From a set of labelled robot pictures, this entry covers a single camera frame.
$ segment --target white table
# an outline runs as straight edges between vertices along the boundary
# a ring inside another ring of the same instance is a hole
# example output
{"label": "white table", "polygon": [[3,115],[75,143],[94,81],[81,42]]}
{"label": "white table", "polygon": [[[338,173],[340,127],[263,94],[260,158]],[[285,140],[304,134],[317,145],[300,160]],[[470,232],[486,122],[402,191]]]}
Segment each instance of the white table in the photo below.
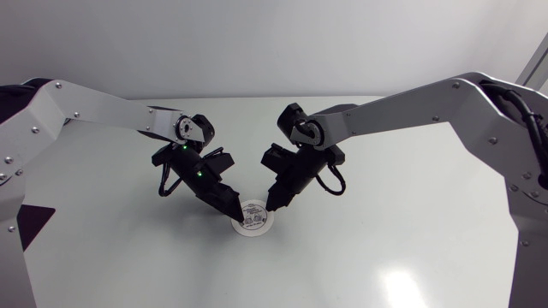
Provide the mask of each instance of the white table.
{"label": "white table", "polygon": [[[235,166],[223,183],[266,200],[260,164],[287,104],[308,113],[373,97],[147,101],[207,116]],[[41,308],[505,307],[517,229],[503,178],[448,124],[348,139],[342,197],[315,181],[246,238],[184,183],[158,196],[162,141],[85,122],[26,167],[26,204],[56,214],[25,253]],[[323,178],[338,189],[325,170]]]}

